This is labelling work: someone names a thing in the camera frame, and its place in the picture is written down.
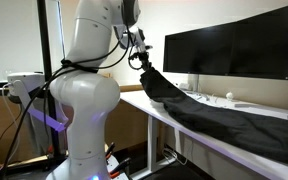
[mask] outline black fabric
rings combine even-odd
[[[249,152],[288,163],[288,120],[208,106],[195,101],[154,68],[141,75],[147,95],[185,127]]]

